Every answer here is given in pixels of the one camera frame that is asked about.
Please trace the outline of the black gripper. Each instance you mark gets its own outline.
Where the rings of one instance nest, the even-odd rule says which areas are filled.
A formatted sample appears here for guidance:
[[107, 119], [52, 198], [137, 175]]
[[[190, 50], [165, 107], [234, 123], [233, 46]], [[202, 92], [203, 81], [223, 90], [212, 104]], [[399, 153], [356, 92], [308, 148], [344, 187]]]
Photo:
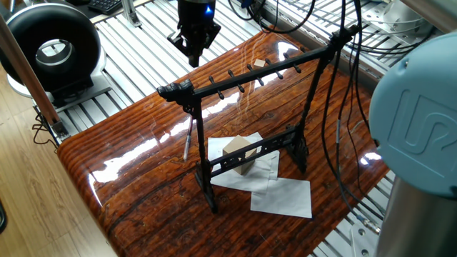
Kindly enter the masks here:
[[194, 68], [221, 30], [214, 22], [215, 10], [215, 0], [178, 0], [178, 28], [168, 35], [168, 40]]

